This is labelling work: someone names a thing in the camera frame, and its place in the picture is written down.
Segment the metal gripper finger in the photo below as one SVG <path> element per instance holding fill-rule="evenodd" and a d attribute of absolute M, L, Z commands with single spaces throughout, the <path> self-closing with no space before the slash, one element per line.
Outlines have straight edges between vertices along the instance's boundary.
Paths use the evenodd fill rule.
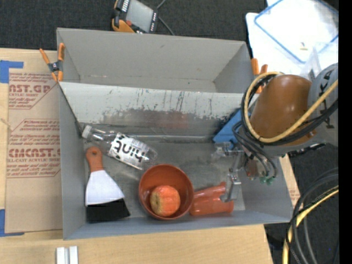
<path fill-rule="evenodd" d="M 238 175 L 228 174 L 224 201 L 230 202 L 230 201 L 237 200 L 239 197 L 240 190 L 241 190 L 241 181 Z"/>
<path fill-rule="evenodd" d="M 216 142 L 214 144 L 215 151 L 212 156 L 236 156 L 239 150 L 234 148 L 231 142 Z"/>

